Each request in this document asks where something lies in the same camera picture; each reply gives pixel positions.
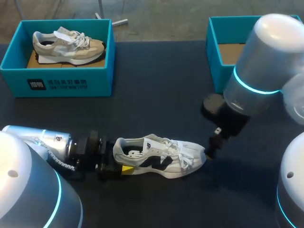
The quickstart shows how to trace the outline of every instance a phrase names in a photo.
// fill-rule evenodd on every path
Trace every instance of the beige sneaker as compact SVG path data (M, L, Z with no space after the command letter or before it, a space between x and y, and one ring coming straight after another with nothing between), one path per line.
M102 41L63 27L52 34L34 32L33 45L39 55L39 63L88 64L100 57L105 50Z

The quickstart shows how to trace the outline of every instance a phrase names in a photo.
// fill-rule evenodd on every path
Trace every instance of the box logo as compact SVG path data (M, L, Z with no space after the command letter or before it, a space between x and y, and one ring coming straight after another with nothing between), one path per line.
M46 90L42 79L28 79L27 81L31 90Z

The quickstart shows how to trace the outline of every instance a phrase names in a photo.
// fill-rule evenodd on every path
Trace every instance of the shoe sole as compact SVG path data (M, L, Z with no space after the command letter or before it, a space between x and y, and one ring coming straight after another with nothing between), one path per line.
M100 53L97 56L87 58L87 59L70 59L67 57L57 57L57 56L38 56L38 62L40 64L55 64L55 63L70 63L75 66L90 64L94 62L97 58L99 58L103 54Z
M200 167L202 167L204 163L202 163L200 166L196 167L195 169L191 169L191 170L187 170L185 172L179 172L179 173L164 172L164 171L161 171L161 170L153 169L151 167L134 167L134 171L132 173L130 173L129 175L140 175L140 174L144 174L144 173L147 173L147 172L155 172L155 173L158 173L158 174L160 174L161 176L163 176L167 179L174 179L174 178L183 177L183 176L186 176L186 175L188 175L192 172L195 172Z

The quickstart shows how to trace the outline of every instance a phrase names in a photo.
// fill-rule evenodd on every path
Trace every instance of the open box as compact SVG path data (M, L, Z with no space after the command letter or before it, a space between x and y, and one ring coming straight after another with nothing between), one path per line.
M60 26L83 32L106 44L104 67L27 68L35 31L52 33ZM19 23L0 65L14 97L110 96L115 42L109 19L23 20Z
M210 17L206 53L216 93L222 93L239 55L261 16ZM291 17L299 20L297 15Z

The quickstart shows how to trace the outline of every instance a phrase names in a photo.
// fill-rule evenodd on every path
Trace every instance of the white sneaker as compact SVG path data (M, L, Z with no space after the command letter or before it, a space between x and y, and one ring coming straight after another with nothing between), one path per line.
M178 178L204 164L204 150L196 143L150 134L138 139L117 139L113 155L119 164L134 167L132 174L155 172L166 178Z
M60 27L51 34L34 32L33 46L39 63L68 62L83 65L95 61L104 52L103 42L86 37L84 33Z

